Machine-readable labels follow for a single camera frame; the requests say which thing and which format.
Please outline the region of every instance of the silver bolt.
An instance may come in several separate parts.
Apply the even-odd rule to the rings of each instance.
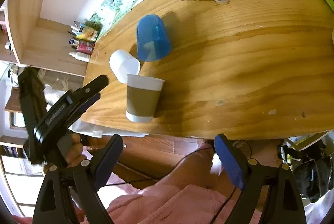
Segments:
[[[290,169],[289,165],[286,164],[286,163],[283,163],[283,164],[282,164],[282,168],[285,169],[285,170]]]
[[[57,169],[57,166],[53,165],[49,168],[50,171],[55,171]]]
[[[89,160],[87,160],[87,159],[81,161],[81,165],[82,165],[83,167],[88,166],[89,163],[90,163],[90,162],[89,162]]]
[[[254,158],[250,158],[248,160],[248,163],[250,163],[252,166],[255,166],[258,163],[258,161],[256,161]]]

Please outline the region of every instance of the wooden table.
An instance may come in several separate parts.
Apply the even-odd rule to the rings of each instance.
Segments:
[[[142,64],[166,80],[148,124],[126,119],[126,85],[109,57],[136,53],[141,17],[162,17],[172,52]],[[334,13],[325,0],[145,0],[96,45],[85,83],[110,84],[82,117],[95,124],[180,137],[291,137],[334,128]]]

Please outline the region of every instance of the blue plastic cup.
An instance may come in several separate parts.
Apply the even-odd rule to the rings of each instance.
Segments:
[[[171,51],[171,45],[162,19],[146,15],[137,25],[137,56],[143,61],[162,59]]]

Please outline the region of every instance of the cabinet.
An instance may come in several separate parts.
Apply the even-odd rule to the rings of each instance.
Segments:
[[[8,36],[0,35],[0,60],[84,76],[87,63],[69,55],[70,28],[40,18],[43,0],[6,0],[4,16]],[[11,42],[13,52],[5,49]]]

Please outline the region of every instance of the white bottle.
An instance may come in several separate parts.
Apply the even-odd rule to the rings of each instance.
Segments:
[[[89,62],[89,60],[91,59],[90,55],[80,53],[80,52],[71,52],[70,55],[73,56],[77,60],[81,60],[85,62]]]

